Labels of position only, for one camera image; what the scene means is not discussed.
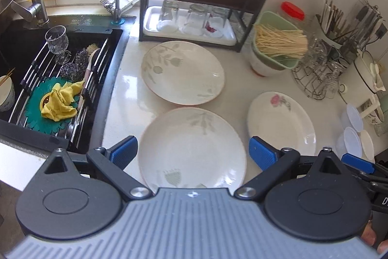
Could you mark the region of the person's right hand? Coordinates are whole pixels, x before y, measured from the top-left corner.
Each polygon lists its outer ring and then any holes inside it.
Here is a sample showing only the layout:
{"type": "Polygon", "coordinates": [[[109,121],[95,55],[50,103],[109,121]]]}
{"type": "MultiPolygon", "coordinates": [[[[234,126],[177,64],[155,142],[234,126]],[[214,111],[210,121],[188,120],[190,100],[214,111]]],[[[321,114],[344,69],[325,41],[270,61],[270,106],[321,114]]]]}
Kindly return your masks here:
{"type": "MultiPolygon", "coordinates": [[[[372,229],[372,222],[369,221],[361,235],[361,239],[368,244],[369,246],[373,246],[377,241],[377,235],[376,232],[372,229]]],[[[388,240],[384,240],[380,242],[380,244],[377,247],[377,251],[379,254],[384,254],[387,252],[388,249],[388,240]]]]}

